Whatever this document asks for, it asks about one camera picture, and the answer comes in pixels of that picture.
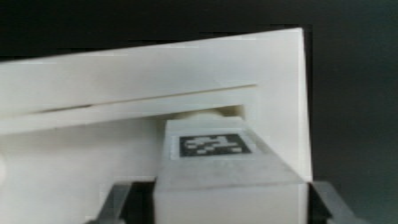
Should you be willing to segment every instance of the sticker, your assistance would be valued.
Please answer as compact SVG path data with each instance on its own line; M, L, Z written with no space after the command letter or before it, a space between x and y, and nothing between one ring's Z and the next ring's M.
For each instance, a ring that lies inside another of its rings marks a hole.
M249 154L251 150L239 134L180 137L180 156Z

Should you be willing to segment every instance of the white block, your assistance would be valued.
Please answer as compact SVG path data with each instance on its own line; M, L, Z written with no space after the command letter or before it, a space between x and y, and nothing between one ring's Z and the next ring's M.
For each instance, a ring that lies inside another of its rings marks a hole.
M180 141L207 135L237 140L242 153L235 146L230 154L185 156ZM306 182L242 119L169 121L155 188L157 224L304 224L306 204Z

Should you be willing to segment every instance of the qr code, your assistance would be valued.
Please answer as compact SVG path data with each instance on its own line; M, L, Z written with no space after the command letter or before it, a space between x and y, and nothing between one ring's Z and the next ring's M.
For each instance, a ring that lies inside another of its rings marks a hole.
M239 134L180 137L180 156L214 156L251 153Z

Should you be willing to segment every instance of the black background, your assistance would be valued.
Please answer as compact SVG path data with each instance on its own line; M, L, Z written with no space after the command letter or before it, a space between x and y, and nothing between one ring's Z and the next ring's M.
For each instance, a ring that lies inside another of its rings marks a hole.
M2 61L306 27L315 178L374 224L398 223L395 0L31 0L0 10Z

